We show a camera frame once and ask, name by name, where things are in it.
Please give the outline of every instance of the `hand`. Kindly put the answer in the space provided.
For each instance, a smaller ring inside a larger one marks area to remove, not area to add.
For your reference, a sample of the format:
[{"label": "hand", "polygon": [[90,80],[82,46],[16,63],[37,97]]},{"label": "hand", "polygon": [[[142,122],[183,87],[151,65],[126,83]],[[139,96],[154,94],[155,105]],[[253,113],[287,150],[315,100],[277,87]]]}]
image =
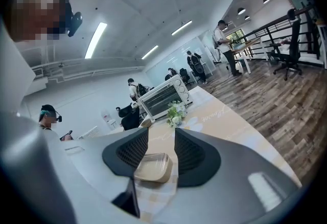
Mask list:
[{"label": "hand", "polygon": [[71,135],[65,135],[64,137],[63,137],[63,141],[67,141],[67,140],[72,140],[72,136]]}]

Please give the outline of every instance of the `flower bouquet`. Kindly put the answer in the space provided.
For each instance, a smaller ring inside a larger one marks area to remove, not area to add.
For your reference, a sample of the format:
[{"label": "flower bouquet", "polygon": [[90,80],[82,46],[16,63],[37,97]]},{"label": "flower bouquet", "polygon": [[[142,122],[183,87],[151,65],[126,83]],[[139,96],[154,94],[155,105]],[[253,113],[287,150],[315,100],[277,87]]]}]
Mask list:
[{"label": "flower bouquet", "polygon": [[186,107],[179,101],[173,101],[168,104],[168,120],[167,123],[170,127],[177,127],[186,116]]}]

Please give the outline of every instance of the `oven door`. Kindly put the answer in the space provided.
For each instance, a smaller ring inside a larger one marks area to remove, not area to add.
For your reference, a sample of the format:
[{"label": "oven door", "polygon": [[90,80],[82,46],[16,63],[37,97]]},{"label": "oven door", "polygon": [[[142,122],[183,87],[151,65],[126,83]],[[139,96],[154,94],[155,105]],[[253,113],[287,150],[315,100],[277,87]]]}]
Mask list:
[{"label": "oven door", "polygon": [[145,109],[153,119],[160,118],[168,113],[168,104],[172,101],[183,102],[173,83],[156,90],[150,96],[142,100]]}]

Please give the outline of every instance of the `black pants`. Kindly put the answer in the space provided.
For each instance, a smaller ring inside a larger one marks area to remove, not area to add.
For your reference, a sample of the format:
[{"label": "black pants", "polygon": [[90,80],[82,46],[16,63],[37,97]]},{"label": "black pants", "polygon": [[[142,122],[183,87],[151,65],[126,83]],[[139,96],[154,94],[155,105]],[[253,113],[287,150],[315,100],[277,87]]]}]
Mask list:
[{"label": "black pants", "polygon": [[235,59],[234,59],[234,55],[233,55],[232,51],[229,50],[227,52],[224,52],[223,54],[225,55],[226,59],[228,60],[231,73],[233,75],[236,74],[237,71],[236,71]]},{"label": "black pants", "polygon": [[194,72],[194,75],[196,77],[200,77],[200,79],[202,80],[202,82],[205,82],[206,81],[206,76],[205,76],[205,73],[204,72],[203,73],[198,73],[194,67],[191,67],[191,68],[192,68],[192,70]]}]

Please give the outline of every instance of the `window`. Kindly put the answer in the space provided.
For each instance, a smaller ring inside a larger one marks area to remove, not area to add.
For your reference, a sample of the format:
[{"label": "window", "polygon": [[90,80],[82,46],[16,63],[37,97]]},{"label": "window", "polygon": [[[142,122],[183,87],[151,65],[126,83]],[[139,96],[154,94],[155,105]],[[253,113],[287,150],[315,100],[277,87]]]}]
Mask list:
[{"label": "window", "polygon": [[235,32],[229,34],[226,38],[227,39],[234,39],[234,40],[239,40],[239,38],[243,37],[244,33],[241,29],[236,30]]}]

